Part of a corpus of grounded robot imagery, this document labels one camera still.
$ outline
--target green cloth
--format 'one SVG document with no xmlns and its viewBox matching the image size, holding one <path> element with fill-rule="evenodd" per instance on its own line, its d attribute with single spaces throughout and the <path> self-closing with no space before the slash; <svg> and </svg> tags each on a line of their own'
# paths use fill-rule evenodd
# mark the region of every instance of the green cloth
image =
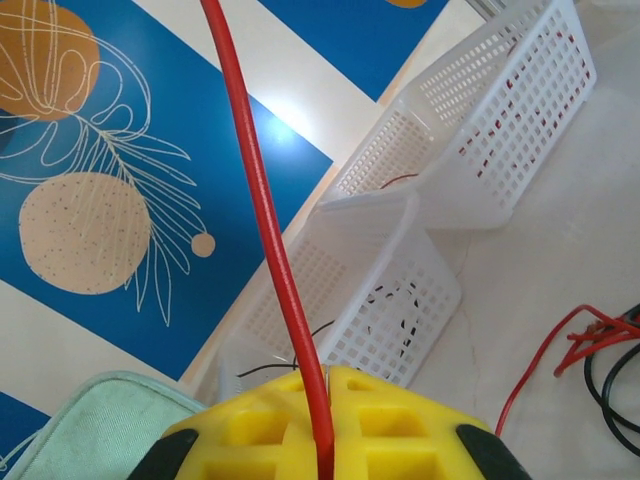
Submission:
<svg viewBox="0 0 640 480">
<path fill-rule="evenodd" d="M 203 409 L 155 380 L 101 375 L 47 423 L 5 480 L 125 480 L 168 427 Z"/>
</svg>

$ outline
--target small orange dot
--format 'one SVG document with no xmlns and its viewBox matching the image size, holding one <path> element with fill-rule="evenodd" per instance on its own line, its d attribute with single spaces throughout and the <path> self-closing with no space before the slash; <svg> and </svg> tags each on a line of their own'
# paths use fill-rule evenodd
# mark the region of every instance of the small orange dot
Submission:
<svg viewBox="0 0 640 480">
<path fill-rule="evenodd" d="M 387 2 L 396 7 L 417 8 L 427 3 L 427 0 L 387 0 Z"/>
<path fill-rule="evenodd" d="M 191 250 L 198 257 L 210 257 L 215 249 L 216 240 L 208 233 L 199 233 L 191 239 Z"/>
</svg>

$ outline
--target red wire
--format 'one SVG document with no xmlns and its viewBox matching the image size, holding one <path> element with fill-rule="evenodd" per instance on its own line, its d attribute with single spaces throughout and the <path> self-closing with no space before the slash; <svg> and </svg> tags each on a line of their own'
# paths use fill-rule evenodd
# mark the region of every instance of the red wire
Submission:
<svg viewBox="0 0 640 480">
<path fill-rule="evenodd" d="M 616 345 L 617 343 L 622 343 L 622 342 L 626 342 L 629 340 L 635 340 L 638 337 L 634 337 L 633 335 L 627 333 L 627 334 L 620 334 L 620 335 L 615 335 L 615 336 L 611 336 L 610 338 L 607 338 L 605 340 L 601 340 L 598 343 L 596 343 L 595 345 L 591 345 L 590 347 L 587 347 L 583 350 L 581 350 L 580 352 L 574 353 L 573 355 L 567 356 L 565 357 L 565 359 L 562 361 L 562 363 L 560 365 L 558 365 L 556 367 L 556 369 L 553 371 L 553 375 L 556 377 L 559 377 L 560 375 L 562 375 L 564 373 L 564 371 L 570 367 L 571 365 L 573 365 L 574 363 L 576 363 L 579 360 L 582 360 L 585 357 L 588 357 L 589 355 L 593 355 L 594 353 L 599 352 L 600 350 L 602 350 L 603 348 L 606 347 L 610 347 L 611 345 Z"/>
<path fill-rule="evenodd" d="M 307 393 L 318 457 L 318 478 L 331 480 L 333 478 L 334 432 L 327 389 L 282 242 L 269 182 L 258 145 L 249 95 L 242 77 L 231 32 L 219 0 L 201 0 L 201 3 L 220 57 L 265 257 L 291 336 L 291 343 L 298 358 Z"/>
<path fill-rule="evenodd" d="M 509 416 L 509 411 L 511 410 L 513 403 L 515 402 L 516 398 L 520 394 L 520 391 L 525 386 L 529 378 L 531 378 L 531 375 L 533 375 L 533 372 L 535 371 L 535 369 L 538 367 L 538 364 L 540 363 L 542 356 L 549 348 L 549 345 L 551 345 L 551 342 L 553 342 L 554 338 L 558 335 L 558 333 L 560 333 L 560 330 L 562 330 L 571 320 L 573 320 L 573 318 L 575 318 L 576 315 L 584 311 L 591 313 L 599 321 L 597 322 L 596 325 L 592 325 L 589 328 L 587 328 L 587 332 L 585 332 L 582 335 L 577 335 L 577 334 L 568 335 L 568 338 L 570 340 L 575 339 L 575 343 L 571 346 L 571 348 L 565 355 L 563 361 L 554 371 L 554 375 L 556 376 L 560 376 L 567 367 L 574 364 L 578 360 L 584 357 L 587 357 L 603 348 L 614 345 L 616 343 L 631 340 L 633 338 L 640 338 L 639 328 L 629 325 L 621 319 L 611 318 L 605 315 L 604 313 L 602 313 L 600 310 L 592 307 L 591 305 L 580 305 L 579 307 L 574 308 L 566 317 L 564 317 L 558 323 L 558 325 L 555 326 L 553 330 L 551 330 L 551 332 L 544 339 L 544 341 L 538 348 L 538 351 L 536 352 L 533 359 L 531 360 L 529 367 L 520 378 L 520 381 L 516 384 L 515 388 L 511 392 L 511 395 L 509 395 L 509 398 L 507 399 L 507 401 L 504 404 L 504 407 L 502 408 L 502 412 L 500 413 L 500 417 L 496 425 L 495 432 L 497 436 L 500 436 L 502 434 L 502 430 L 504 429 L 504 424 L 507 421 L 507 417 Z M 613 328 L 607 332 L 597 333 L 598 330 L 604 329 L 607 326 L 610 326 Z M 578 348 L 580 347 L 580 345 L 584 341 L 590 341 L 592 337 L 597 338 L 598 343 L 578 351 Z"/>
</svg>

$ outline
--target orange circle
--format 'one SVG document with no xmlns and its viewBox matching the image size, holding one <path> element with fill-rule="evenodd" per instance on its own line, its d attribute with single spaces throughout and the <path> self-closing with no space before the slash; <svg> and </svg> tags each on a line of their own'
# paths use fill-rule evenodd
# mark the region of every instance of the orange circle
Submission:
<svg viewBox="0 0 640 480">
<path fill-rule="evenodd" d="M 93 33 L 55 3 L 0 1 L 0 46 L 0 109 L 6 112 L 60 120 L 82 108 L 95 87 L 100 49 Z"/>
<path fill-rule="evenodd" d="M 417 8 L 427 3 L 427 0 L 387 0 L 387 2 L 397 7 Z"/>
</svg>

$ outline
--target mesh basket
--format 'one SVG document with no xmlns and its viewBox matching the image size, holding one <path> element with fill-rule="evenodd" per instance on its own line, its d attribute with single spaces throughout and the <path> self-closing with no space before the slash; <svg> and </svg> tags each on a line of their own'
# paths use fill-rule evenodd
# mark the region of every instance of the mesh basket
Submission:
<svg viewBox="0 0 640 480">
<path fill-rule="evenodd" d="M 573 1 L 524 0 L 407 85 L 321 203 L 417 174 L 389 190 L 427 226 L 501 226 L 595 81 Z"/>
<path fill-rule="evenodd" d="M 309 217 L 288 249 L 323 363 L 406 386 L 453 315 L 460 287 L 414 226 L 417 208 L 410 192 L 332 202 Z M 252 300 L 221 351 L 222 398 L 294 368 L 273 284 Z"/>
</svg>

